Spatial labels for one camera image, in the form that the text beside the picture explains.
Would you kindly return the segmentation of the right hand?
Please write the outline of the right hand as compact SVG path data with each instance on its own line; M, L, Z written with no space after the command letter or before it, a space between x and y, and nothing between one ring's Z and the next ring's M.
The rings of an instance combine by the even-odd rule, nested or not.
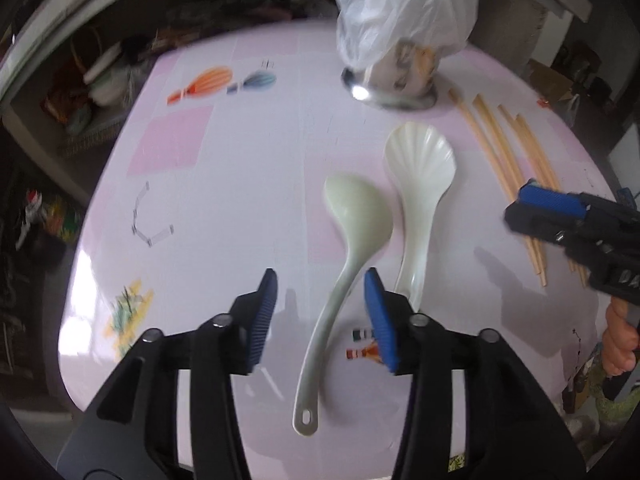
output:
M636 366L634 352L639 348L637 330L627 322L628 304L611 298L605 312L606 330L602 336L602 366L608 377L631 372Z

